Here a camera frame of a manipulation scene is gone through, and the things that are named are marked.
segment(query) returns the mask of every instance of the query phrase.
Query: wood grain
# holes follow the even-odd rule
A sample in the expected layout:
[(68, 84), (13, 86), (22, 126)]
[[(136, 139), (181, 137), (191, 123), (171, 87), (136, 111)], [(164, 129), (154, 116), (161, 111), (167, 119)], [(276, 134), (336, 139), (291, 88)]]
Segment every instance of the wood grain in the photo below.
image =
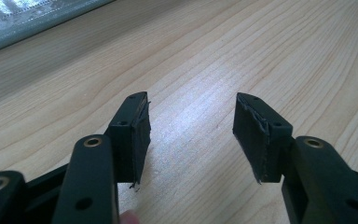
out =
[(118, 0), (0, 50), (0, 170), (67, 163), (124, 98), (148, 91), (152, 143), (120, 210), (142, 223), (287, 223), (232, 135), (235, 95), (358, 171), (358, 1)]

